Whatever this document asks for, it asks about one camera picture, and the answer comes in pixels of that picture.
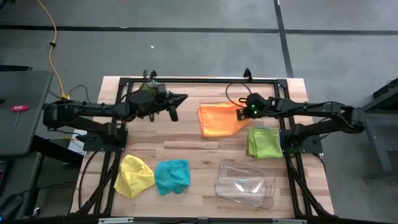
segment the gray floor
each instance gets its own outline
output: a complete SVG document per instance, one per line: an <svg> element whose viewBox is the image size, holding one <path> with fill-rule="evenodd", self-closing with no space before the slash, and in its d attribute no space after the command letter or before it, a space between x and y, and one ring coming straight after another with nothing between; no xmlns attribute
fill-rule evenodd
<svg viewBox="0 0 398 224"><path fill-rule="evenodd" d="M398 30L395 0L280 0L286 29ZM276 29L271 0L45 0L58 25L131 27L215 27ZM0 22L50 25L35 1L19 0L0 12ZM98 97L104 75L231 76L246 67L256 77L286 77L279 34L178 32L58 33L53 61L64 88L84 84ZM50 70L51 31L0 30L0 64ZM294 77L304 78L310 101L339 101L362 106L373 91L397 78L396 35L287 35ZM54 80L51 89L59 92ZM76 93L83 99L83 90ZM39 126L37 134L49 134ZM326 174L337 215L396 222L398 181L369 184L362 176L377 172L377 155L364 134L331 134L323 141ZM78 170L46 159L44 171L54 178L40 184L75 180ZM66 213L74 186L40 193L43 216ZM48 200L69 190L69 196Z"/></svg>

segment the butcher block tabletop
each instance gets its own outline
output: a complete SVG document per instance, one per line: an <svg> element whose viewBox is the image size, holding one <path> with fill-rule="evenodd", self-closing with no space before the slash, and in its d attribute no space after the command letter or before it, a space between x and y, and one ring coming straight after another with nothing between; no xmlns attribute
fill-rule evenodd
<svg viewBox="0 0 398 224"><path fill-rule="evenodd" d="M114 103L120 78L104 77L98 98L99 103ZM303 79L288 78L287 82L292 100L296 102L308 101ZM140 83L135 83L134 89L139 88L139 85ZM155 115L153 123L149 121L149 118L136 118L126 125L129 132L122 159L128 154L139 157L152 170L155 170L157 164L161 161L187 159L190 164L191 185L178 195L171 192L165 196L160 196L156 186L146 189L134 199L126 198L115 192L111 213L113 217L294 217L284 158L254 159L247 156L246 129L228 137L202 137L198 120L198 107L200 104L227 102L228 99L225 97L226 86L227 83L166 83L169 91L188 94L188 98L177 108L179 121L172 122L169 113L163 111L159 115ZM248 84L247 86L253 93L257 92L264 98L274 96L274 87L270 84ZM246 97L249 94L242 85L230 86L228 93L233 100ZM313 123L311 117L295 116L294 119L296 123ZM109 118L94 118L94 120L101 123L110 121ZM247 127L257 125L280 128L278 120L274 118L254 119ZM83 160L79 181L90 154L91 152ZM89 199L98 186L103 159L104 153L97 153L87 168L81 187L82 203ZM272 208L265 210L217 197L215 195L215 180L220 162L223 159L232 159L238 163L273 170L276 178ZM325 170L321 161L312 154L302 154L302 160L308 188L326 211L333 213ZM101 211L106 205L108 189L109 184L104 191ZM302 193L298 185L297 189L300 208L304 212ZM78 210L78 188L76 188L73 196L71 211L76 210Z"/></svg>

